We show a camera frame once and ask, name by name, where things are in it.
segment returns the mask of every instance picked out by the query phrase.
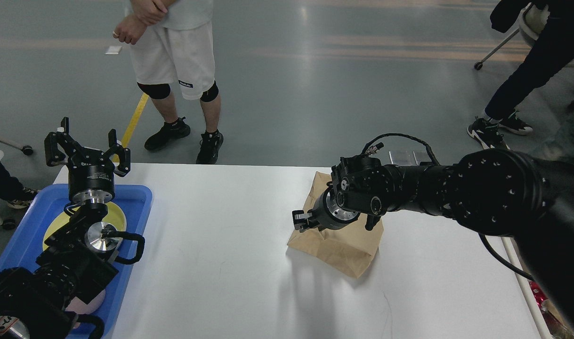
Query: black sneaker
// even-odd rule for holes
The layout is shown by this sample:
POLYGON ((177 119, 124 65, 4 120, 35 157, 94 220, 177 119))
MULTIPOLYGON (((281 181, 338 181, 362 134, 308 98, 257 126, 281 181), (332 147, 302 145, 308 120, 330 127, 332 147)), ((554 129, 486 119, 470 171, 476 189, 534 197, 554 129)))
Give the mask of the black sneaker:
POLYGON ((201 165, 213 165, 218 161, 218 151, 224 142, 224 136, 220 131, 214 134, 203 133, 201 135, 201 150, 197 156, 197 163, 201 165))
POLYGON ((511 133, 515 133, 516 135, 528 135, 534 129, 532 126, 526 124, 523 120, 517 117, 517 110, 513 112, 513 114, 509 115, 508 118, 502 119, 498 123, 498 127, 502 127, 504 129, 508 129, 511 133))
POLYGON ((37 189, 30 189, 30 188, 24 187, 24 190, 21 192, 21 194, 16 199, 7 200, 7 205, 10 208, 14 208, 16 210, 20 210, 21 208, 26 208, 29 205, 31 205, 31 203, 33 202, 37 193, 39 193, 39 190, 37 190, 37 189))
POLYGON ((173 124, 165 122, 162 129, 151 135, 145 142, 145 148, 148 151, 158 151, 175 139, 187 137, 190 134, 190 126, 184 122, 184 118, 179 118, 173 124))
POLYGON ((483 118, 476 117, 474 123, 469 125, 467 133, 477 140, 484 150, 490 148, 500 148, 510 150, 509 146, 502 139, 502 134, 498 134, 498 124, 490 124, 483 118))

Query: gray floor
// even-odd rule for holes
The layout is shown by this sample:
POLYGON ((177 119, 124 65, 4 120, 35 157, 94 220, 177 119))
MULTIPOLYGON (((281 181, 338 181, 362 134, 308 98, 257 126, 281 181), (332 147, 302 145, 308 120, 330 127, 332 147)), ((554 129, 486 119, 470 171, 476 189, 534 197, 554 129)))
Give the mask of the gray floor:
MULTIPOLYGON (((388 132, 429 142, 443 164, 480 150, 466 126, 523 59, 517 37, 473 64, 504 34, 490 28, 496 0, 216 0, 214 48, 222 94, 219 164, 330 167, 388 132)), ((0 135, 30 144, 31 157, 0 144, 3 163, 26 186, 50 185, 43 140, 68 116, 83 145, 106 149, 123 134, 141 96, 126 47, 106 56, 120 0, 0 1, 0 135)), ((574 99, 564 69, 520 106, 534 126, 506 135, 528 152, 554 134, 574 99)), ((162 120, 145 107, 128 145, 133 162, 194 163, 204 129, 196 101, 178 101, 192 136, 148 153, 162 120)), ((420 150, 388 139, 387 150, 420 150)), ((0 214, 22 212, 0 202, 0 214)), ((0 253, 12 231, 0 229, 0 253)))

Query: black knee pad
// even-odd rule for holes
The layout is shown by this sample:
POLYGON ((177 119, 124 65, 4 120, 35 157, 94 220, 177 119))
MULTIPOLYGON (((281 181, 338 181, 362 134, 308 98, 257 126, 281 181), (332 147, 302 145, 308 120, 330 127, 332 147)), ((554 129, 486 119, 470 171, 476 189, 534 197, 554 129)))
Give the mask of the black knee pad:
POLYGON ((213 101, 218 94, 220 93, 220 90, 218 89, 218 87, 216 86, 216 82, 213 82, 213 85, 206 90, 205 92, 203 92, 203 94, 201 95, 201 101, 203 101, 204 103, 209 103, 210 101, 213 101))
POLYGON ((165 99, 170 95, 172 91, 170 89, 169 84, 154 84, 154 85, 145 85, 141 83, 137 83, 139 88, 145 92, 151 99, 161 100, 165 99))

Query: yellow plate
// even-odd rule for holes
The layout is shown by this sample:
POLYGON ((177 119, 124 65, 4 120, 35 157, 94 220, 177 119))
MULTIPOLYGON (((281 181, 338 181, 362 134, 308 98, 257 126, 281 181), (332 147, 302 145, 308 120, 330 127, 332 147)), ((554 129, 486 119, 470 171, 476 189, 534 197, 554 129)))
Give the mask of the yellow plate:
MULTIPOLYGON (((119 231, 125 231, 127 223, 126 215, 123 214, 121 208, 119 208, 119 206, 117 206, 117 204, 114 202, 106 203, 106 207, 108 208, 108 213, 102 219, 102 221, 110 223, 111 225, 115 226, 115 229, 119 231)), ((59 214, 58 217, 56 217, 52 223, 50 223, 50 226, 48 226, 48 229, 44 234, 44 239, 42 240, 42 250, 46 250, 48 248, 48 245, 44 244, 44 240, 48 239, 49 236, 51 236, 59 228, 65 226, 67 223, 69 223, 69 215, 67 215, 65 212, 61 212, 61 214, 59 214)))

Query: caster wheel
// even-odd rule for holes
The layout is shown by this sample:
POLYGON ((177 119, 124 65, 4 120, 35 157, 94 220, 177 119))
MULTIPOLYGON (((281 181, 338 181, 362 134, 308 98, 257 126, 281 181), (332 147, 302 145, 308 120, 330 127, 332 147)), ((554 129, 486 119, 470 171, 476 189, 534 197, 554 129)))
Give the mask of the caster wheel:
POLYGON ((33 148, 31 148, 29 145, 25 145, 23 148, 21 148, 21 152, 23 152, 26 156, 31 156, 31 154, 33 154, 33 148))
POLYGON ((2 228, 5 230, 12 230, 15 229, 15 227, 17 227, 15 219, 5 219, 2 222, 2 228))
POLYGON ((572 101, 569 105, 567 105, 568 110, 574 110, 574 101, 572 101))

